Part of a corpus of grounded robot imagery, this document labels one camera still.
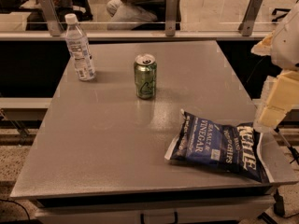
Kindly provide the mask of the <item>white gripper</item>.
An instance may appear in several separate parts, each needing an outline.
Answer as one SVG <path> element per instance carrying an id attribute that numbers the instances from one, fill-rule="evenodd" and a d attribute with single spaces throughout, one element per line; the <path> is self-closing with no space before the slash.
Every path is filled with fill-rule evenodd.
<path id="1" fill-rule="evenodd" d="M 254 45 L 251 52 L 268 56 L 280 67 L 276 77 L 268 76 L 263 84 L 257 108 L 257 128 L 276 129 L 286 115 L 299 105 L 299 4 L 295 4 L 275 32 Z"/>

